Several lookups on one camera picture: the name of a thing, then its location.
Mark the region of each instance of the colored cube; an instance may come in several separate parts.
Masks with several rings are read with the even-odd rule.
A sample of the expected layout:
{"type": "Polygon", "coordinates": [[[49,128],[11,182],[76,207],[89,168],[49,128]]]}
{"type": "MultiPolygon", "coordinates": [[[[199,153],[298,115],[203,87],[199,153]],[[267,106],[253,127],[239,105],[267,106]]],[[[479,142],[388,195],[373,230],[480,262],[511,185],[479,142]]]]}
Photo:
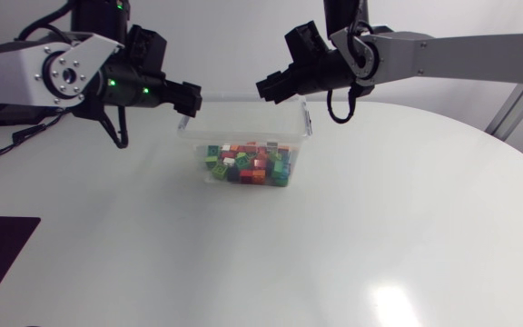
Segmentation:
{"type": "Polygon", "coordinates": [[[213,169],[217,164],[217,156],[209,156],[205,158],[205,164],[207,164],[207,168],[213,169]]]}
{"type": "Polygon", "coordinates": [[[223,164],[228,167],[233,167],[235,165],[235,159],[233,158],[225,158],[223,159],[223,164]]]}
{"type": "Polygon", "coordinates": [[[227,170],[227,181],[238,183],[240,181],[240,170],[233,166],[227,170]]]}
{"type": "Polygon", "coordinates": [[[284,172],[283,162],[277,161],[273,165],[273,171],[271,172],[271,178],[281,178],[284,172]]]}
{"type": "Polygon", "coordinates": [[[228,166],[218,163],[213,168],[212,175],[213,175],[213,177],[217,178],[218,180],[224,180],[225,177],[227,177],[228,170],[229,170],[228,166]]]}
{"type": "Polygon", "coordinates": [[[223,151],[222,152],[222,159],[225,159],[225,158],[233,158],[233,159],[235,159],[235,153],[229,152],[229,151],[223,151]]]}
{"type": "Polygon", "coordinates": [[[242,183],[253,183],[253,171],[242,170],[240,171],[240,178],[242,183]]]}
{"type": "Polygon", "coordinates": [[[247,158],[247,156],[241,156],[241,157],[235,159],[235,165],[240,170],[248,169],[252,166],[251,161],[247,158]]]}
{"type": "Polygon", "coordinates": [[[253,171],[253,183],[258,185],[265,184],[265,171],[253,171]]]}
{"type": "Polygon", "coordinates": [[[219,146],[209,145],[207,148],[207,156],[219,156],[219,146]]]}
{"type": "Polygon", "coordinates": [[[280,150],[278,150],[278,154],[281,154],[281,157],[287,157],[290,156],[290,150],[289,149],[283,149],[280,147],[280,150]]]}
{"type": "Polygon", "coordinates": [[[277,151],[278,144],[275,142],[268,142],[268,152],[277,151]]]}
{"type": "Polygon", "coordinates": [[[281,154],[278,154],[277,152],[270,152],[268,158],[271,162],[281,161],[281,154]]]}
{"type": "Polygon", "coordinates": [[[265,168],[267,167],[265,160],[255,159],[253,161],[254,170],[263,170],[263,175],[265,176],[265,168]]]}
{"type": "Polygon", "coordinates": [[[268,154],[260,154],[260,153],[258,153],[258,155],[255,157],[255,159],[268,161],[268,154]]]}
{"type": "Polygon", "coordinates": [[[273,182],[276,184],[276,186],[281,186],[281,187],[286,187],[288,186],[288,178],[279,178],[279,179],[275,179],[273,180],[273,182]]]}
{"type": "Polygon", "coordinates": [[[252,161],[257,156],[257,153],[247,153],[247,158],[252,161]]]}
{"type": "Polygon", "coordinates": [[[270,177],[271,173],[273,173],[273,162],[266,161],[265,164],[265,175],[270,177]]]}

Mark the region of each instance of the toy block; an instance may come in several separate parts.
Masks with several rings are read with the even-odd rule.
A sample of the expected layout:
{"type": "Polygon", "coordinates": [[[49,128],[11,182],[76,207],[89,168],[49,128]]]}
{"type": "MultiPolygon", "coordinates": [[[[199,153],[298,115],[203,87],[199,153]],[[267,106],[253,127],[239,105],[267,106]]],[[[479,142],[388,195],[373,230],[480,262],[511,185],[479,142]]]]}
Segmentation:
{"type": "Polygon", "coordinates": [[[228,166],[218,163],[217,165],[215,165],[211,173],[213,177],[217,178],[218,180],[224,180],[225,177],[227,177],[228,170],[228,166]]]}
{"type": "Polygon", "coordinates": [[[252,166],[251,161],[247,158],[247,156],[241,156],[241,157],[235,159],[235,165],[240,170],[248,169],[252,166]]]}
{"type": "Polygon", "coordinates": [[[273,165],[273,171],[271,172],[271,178],[281,178],[284,167],[282,161],[276,161],[273,165]]]}
{"type": "Polygon", "coordinates": [[[240,171],[240,178],[242,183],[253,183],[253,171],[242,170],[240,171]]]}
{"type": "Polygon", "coordinates": [[[223,159],[223,164],[225,164],[228,167],[233,167],[235,165],[235,159],[225,158],[225,159],[223,159]]]}
{"type": "Polygon", "coordinates": [[[257,185],[265,184],[265,171],[264,170],[253,171],[253,183],[257,184],[257,185]]]}
{"type": "Polygon", "coordinates": [[[249,161],[255,159],[255,157],[257,156],[258,154],[257,153],[247,153],[247,159],[249,161]]]}
{"type": "Polygon", "coordinates": [[[270,152],[270,154],[268,155],[268,158],[270,159],[271,162],[281,161],[281,154],[278,154],[276,152],[270,152]]]}
{"type": "Polygon", "coordinates": [[[281,187],[286,187],[288,186],[288,178],[284,178],[284,179],[275,179],[273,180],[273,182],[276,184],[276,186],[281,186],[281,187]]]}
{"type": "Polygon", "coordinates": [[[265,160],[255,159],[253,161],[253,169],[254,170],[263,170],[265,175],[265,168],[267,167],[265,160]]]}
{"type": "Polygon", "coordinates": [[[207,148],[207,156],[219,156],[219,146],[209,145],[207,148]]]}
{"type": "Polygon", "coordinates": [[[205,164],[207,164],[207,168],[213,169],[215,165],[217,164],[217,156],[209,156],[205,158],[205,164]]]}
{"type": "Polygon", "coordinates": [[[224,151],[224,152],[222,152],[222,159],[225,159],[225,158],[235,159],[235,153],[229,152],[229,151],[224,151]]]}
{"type": "Polygon", "coordinates": [[[227,181],[238,183],[240,181],[240,170],[233,166],[227,170],[227,181]]]}

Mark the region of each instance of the green block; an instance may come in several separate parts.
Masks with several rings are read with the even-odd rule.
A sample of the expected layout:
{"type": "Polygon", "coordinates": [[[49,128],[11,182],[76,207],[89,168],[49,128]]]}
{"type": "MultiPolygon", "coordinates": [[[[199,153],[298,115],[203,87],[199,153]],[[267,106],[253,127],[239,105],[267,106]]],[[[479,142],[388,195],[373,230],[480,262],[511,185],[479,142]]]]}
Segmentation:
{"type": "Polygon", "coordinates": [[[270,158],[271,162],[281,161],[281,154],[278,154],[277,152],[270,152],[270,155],[268,157],[270,158]]]}
{"type": "Polygon", "coordinates": [[[220,152],[219,146],[217,145],[209,145],[207,148],[207,156],[219,156],[220,152]]]}
{"type": "Polygon", "coordinates": [[[217,157],[216,156],[209,156],[205,158],[205,164],[207,164],[207,168],[213,169],[215,165],[217,164],[217,157]]]}
{"type": "Polygon", "coordinates": [[[251,161],[247,158],[247,155],[241,156],[241,157],[235,159],[235,165],[240,170],[248,169],[251,166],[251,161]]]}
{"type": "Polygon", "coordinates": [[[273,165],[273,171],[271,172],[271,178],[279,179],[283,175],[283,162],[277,161],[273,165]]]}
{"type": "Polygon", "coordinates": [[[227,171],[229,170],[229,167],[224,164],[216,164],[211,173],[213,174],[213,177],[224,180],[225,177],[227,177],[227,171]]]}
{"type": "Polygon", "coordinates": [[[277,186],[281,186],[281,187],[286,187],[288,186],[288,178],[280,178],[280,179],[276,179],[276,180],[273,180],[273,182],[277,185],[277,186]]]}

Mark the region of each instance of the metal frame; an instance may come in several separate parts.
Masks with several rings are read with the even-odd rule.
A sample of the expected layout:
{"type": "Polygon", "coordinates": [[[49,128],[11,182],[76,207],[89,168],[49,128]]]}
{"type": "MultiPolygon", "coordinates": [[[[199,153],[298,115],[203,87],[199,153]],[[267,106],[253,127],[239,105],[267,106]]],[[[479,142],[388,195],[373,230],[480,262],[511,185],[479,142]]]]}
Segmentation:
{"type": "Polygon", "coordinates": [[[523,84],[518,84],[494,120],[489,124],[486,133],[506,141],[523,119],[523,84]]]}

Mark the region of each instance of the red block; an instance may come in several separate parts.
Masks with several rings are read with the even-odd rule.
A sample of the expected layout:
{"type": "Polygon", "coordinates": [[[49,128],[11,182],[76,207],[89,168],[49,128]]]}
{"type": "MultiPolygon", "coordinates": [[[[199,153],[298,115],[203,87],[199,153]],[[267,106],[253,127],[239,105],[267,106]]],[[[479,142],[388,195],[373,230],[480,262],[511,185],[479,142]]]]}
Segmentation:
{"type": "Polygon", "coordinates": [[[267,167],[267,165],[268,164],[265,160],[255,159],[253,161],[253,169],[255,170],[263,170],[265,172],[265,168],[267,167]]]}
{"type": "Polygon", "coordinates": [[[223,151],[222,152],[222,159],[225,159],[225,158],[235,159],[235,153],[231,152],[231,151],[223,151]]]}
{"type": "Polygon", "coordinates": [[[242,183],[253,183],[253,171],[242,170],[240,172],[240,179],[242,180],[242,183]]]}

